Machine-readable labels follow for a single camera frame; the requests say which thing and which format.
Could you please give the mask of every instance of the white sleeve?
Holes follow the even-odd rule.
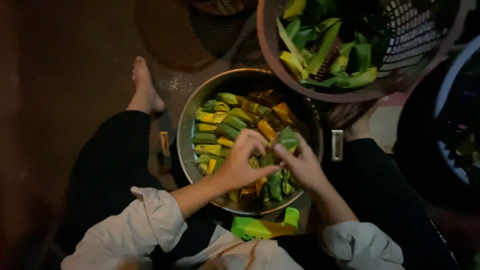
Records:
[[[156,245],[172,250],[187,229],[175,198],[154,188],[132,187],[137,196],[122,213],[94,225],[75,252],[61,263],[63,270],[116,269],[125,262],[150,269],[145,257]]]
[[[326,252],[342,269],[403,270],[402,249],[372,223],[347,221],[323,231]]]

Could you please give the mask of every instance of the floor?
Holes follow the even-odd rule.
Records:
[[[225,19],[180,0],[0,2],[2,258],[14,263],[17,248],[54,229],[80,148],[133,94],[137,55],[147,58],[168,105],[152,125],[153,174],[159,131],[174,139],[183,105],[201,83],[229,69],[265,67],[253,10]],[[401,107],[382,110],[389,112],[378,114],[372,130],[388,150]],[[175,188],[168,176],[160,179]],[[309,199],[295,207],[305,230]]]

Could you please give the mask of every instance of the hand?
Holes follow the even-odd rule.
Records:
[[[267,141],[258,132],[243,129],[225,162],[212,175],[216,182],[220,185],[225,185],[225,191],[230,191],[247,186],[260,177],[280,170],[280,167],[275,165],[252,169],[248,164],[248,159],[255,150],[261,155],[265,155],[266,144]]]
[[[298,158],[292,155],[281,144],[276,144],[274,150],[285,162],[295,178],[295,183],[307,192],[315,191],[321,188],[322,183],[327,181],[327,179],[312,148],[300,134],[297,133],[297,137],[300,141],[297,147],[297,151],[300,152]]]

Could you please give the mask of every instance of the metal pot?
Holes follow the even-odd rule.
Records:
[[[193,151],[192,136],[195,124],[195,112],[207,100],[214,98],[219,92],[229,92],[237,95],[246,96],[249,92],[274,89],[284,96],[292,112],[305,123],[305,130],[302,135],[318,155],[319,161],[323,153],[322,130],[318,114],[314,110],[311,102],[304,96],[292,91],[284,85],[278,77],[269,71],[260,69],[236,69],[221,73],[201,85],[188,99],[180,116],[177,131],[177,150],[180,163],[185,175],[190,183],[195,183],[204,176],[201,174],[198,164],[195,163],[195,153]],[[239,204],[230,201],[226,197],[219,197],[212,201],[227,211],[240,215],[263,215],[279,209],[282,209],[303,194],[302,190],[295,190],[292,194],[283,197],[281,201],[261,201],[240,202]]]

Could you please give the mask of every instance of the bare foot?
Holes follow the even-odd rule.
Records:
[[[147,114],[165,110],[165,102],[160,98],[152,84],[152,77],[143,57],[135,58],[132,80],[135,83],[136,92],[127,110],[139,110]]]
[[[345,130],[344,135],[347,142],[372,137],[370,135],[370,118],[372,118],[373,113],[377,110],[378,104],[379,101],[377,101],[370,110],[353,123],[352,126]]]

